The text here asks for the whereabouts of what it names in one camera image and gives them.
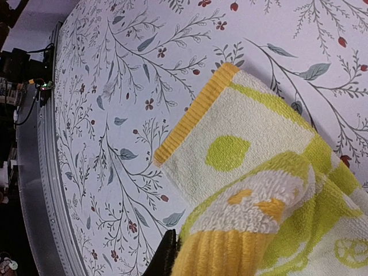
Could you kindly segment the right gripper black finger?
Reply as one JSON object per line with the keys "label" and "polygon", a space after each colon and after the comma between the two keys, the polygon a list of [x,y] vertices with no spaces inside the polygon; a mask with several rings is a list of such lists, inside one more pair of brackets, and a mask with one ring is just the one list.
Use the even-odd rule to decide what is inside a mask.
{"label": "right gripper black finger", "polygon": [[177,255],[177,235],[174,229],[167,230],[153,255],[145,276],[171,275],[172,266]]}

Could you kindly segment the yellow patterned towel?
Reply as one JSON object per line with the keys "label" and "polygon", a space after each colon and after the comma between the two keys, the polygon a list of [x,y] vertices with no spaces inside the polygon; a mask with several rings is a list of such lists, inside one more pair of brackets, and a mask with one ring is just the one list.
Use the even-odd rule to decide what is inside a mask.
{"label": "yellow patterned towel", "polygon": [[154,161],[193,207],[171,275],[367,274],[367,193],[238,67],[213,74]]}

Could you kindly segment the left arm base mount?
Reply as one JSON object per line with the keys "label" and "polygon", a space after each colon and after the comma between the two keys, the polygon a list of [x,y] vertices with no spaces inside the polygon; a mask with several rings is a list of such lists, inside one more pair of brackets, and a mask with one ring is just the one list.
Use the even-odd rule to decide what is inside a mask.
{"label": "left arm base mount", "polygon": [[[1,52],[1,105],[6,114],[5,120],[13,120],[14,127],[26,123],[35,103],[38,102],[42,108],[51,97],[54,53],[53,43],[35,51],[15,48],[11,52]],[[19,121],[18,110],[30,86],[35,87],[35,95],[25,119]]]}

